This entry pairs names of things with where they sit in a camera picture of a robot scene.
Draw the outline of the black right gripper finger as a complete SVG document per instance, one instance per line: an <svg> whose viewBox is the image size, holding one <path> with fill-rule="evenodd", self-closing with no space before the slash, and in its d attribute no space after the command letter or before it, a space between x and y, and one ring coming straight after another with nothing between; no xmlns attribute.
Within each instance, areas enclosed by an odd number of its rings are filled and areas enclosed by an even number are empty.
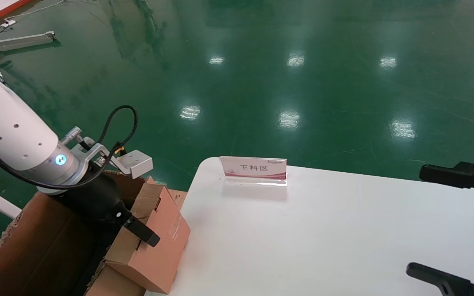
<svg viewBox="0 0 474 296"><path fill-rule="evenodd" d="M474 163L459 162L455 167L427 164L421 167L419 178L429 183L474 189Z"/></svg>
<svg viewBox="0 0 474 296"><path fill-rule="evenodd" d="M474 283L435 268L411 262L406 274L437 287L443 296L474 296Z"/></svg>

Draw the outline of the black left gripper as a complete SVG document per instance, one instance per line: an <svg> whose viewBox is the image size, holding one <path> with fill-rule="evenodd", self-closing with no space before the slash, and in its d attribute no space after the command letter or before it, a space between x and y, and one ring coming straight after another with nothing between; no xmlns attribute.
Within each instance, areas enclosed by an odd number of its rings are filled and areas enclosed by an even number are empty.
<svg viewBox="0 0 474 296"><path fill-rule="evenodd" d="M83 187L67 190L52 198L94 225L123 226L151 247L160 242L156 232L128 210L117 183L105 173L100 173Z"/></svg>

